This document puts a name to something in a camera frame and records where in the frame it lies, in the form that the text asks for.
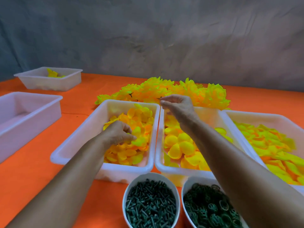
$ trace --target orange table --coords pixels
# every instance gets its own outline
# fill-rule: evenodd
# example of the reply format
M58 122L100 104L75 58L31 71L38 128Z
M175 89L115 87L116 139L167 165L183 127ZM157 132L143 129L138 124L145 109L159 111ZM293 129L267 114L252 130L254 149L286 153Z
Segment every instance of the orange table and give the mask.
M0 96L10 92L62 95L62 117L14 155L0 164L0 228L6 224L62 168L50 162L51 153L94 111L99 94L112 94L122 86L145 79L82 74L82 83L67 92L28 90L19 79L0 83ZM230 108L239 111L275 113L304 128L304 93L224 86ZM122 199L127 184L93 182L74 227L127 227ZM183 227L184 213L177 228Z

